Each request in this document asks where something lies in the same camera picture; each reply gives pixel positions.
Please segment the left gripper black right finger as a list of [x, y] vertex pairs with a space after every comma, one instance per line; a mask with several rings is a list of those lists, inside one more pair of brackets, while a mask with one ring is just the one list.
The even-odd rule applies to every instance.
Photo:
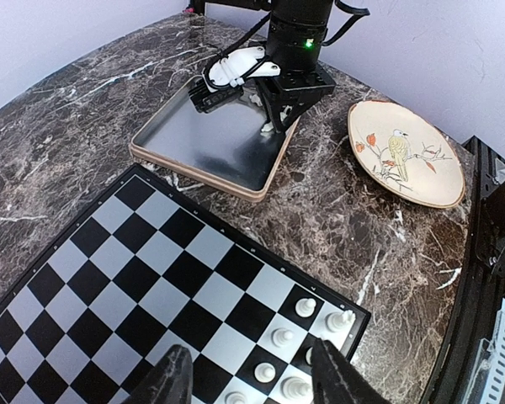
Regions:
[[328, 340], [312, 345], [311, 378], [314, 403], [389, 403]]

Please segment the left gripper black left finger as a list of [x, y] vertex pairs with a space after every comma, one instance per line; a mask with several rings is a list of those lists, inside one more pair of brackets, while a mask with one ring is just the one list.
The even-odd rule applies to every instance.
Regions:
[[132, 404], [192, 402], [193, 360], [190, 351], [174, 344], [128, 397]]

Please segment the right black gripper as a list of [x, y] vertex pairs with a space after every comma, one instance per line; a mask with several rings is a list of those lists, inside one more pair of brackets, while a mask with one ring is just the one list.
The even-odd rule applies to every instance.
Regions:
[[258, 96], [276, 133], [285, 133], [308, 109], [333, 93], [336, 83], [324, 69], [257, 77]]

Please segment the white chess pawn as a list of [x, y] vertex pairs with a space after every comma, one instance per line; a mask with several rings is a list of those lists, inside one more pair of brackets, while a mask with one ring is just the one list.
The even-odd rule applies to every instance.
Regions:
[[274, 381], [276, 376], [275, 367], [269, 362], [262, 362], [254, 369], [254, 377], [259, 383], [267, 384]]
[[284, 398], [293, 401], [309, 399], [312, 394], [311, 384], [304, 379], [291, 376], [283, 380], [281, 392]]
[[301, 318], [311, 317], [316, 309], [314, 298], [302, 298], [295, 303], [295, 313]]
[[271, 334], [272, 342], [277, 347], [288, 345], [294, 338], [294, 332], [288, 328], [277, 328]]
[[247, 397], [240, 391], [233, 391], [225, 397], [225, 404], [247, 404]]

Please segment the white chess rook corner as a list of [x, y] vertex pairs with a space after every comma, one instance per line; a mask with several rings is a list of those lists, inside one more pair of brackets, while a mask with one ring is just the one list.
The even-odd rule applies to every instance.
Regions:
[[332, 312], [327, 315], [325, 323], [330, 332], [349, 332], [356, 320], [356, 315], [351, 310]]

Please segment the black grey chess board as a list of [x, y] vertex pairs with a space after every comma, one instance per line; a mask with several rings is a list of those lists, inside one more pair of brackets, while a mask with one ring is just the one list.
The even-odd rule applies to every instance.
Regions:
[[[295, 303], [314, 298], [308, 318]], [[349, 332], [326, 317], [351, 310]], [[0, 300], [0, 403], [119, 403], [174, 345], [194, 365], [192, 400], [284, 403], [311, 378], [316, 338], [353, 355], [370, 314], [259, 246], [140, 165], [118, 177]], [[284, 347], [277, 328], [294, 332]], [[276, 369], [259, 383], [255, 367]]]

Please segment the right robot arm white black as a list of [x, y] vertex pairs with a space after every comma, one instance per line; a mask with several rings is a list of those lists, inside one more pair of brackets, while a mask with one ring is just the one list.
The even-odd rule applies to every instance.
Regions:
[[322, 48], [338, 41], [367, 8], [341, 1], [229, 1], [227, 6], [264, 11], [246, 34], [212, 56], [189, 90], [200, 113], [238, 99], [254, 81], [267, 125], [286, 132], [308, 109], [333, 93], [336, 83], [319, 65]]

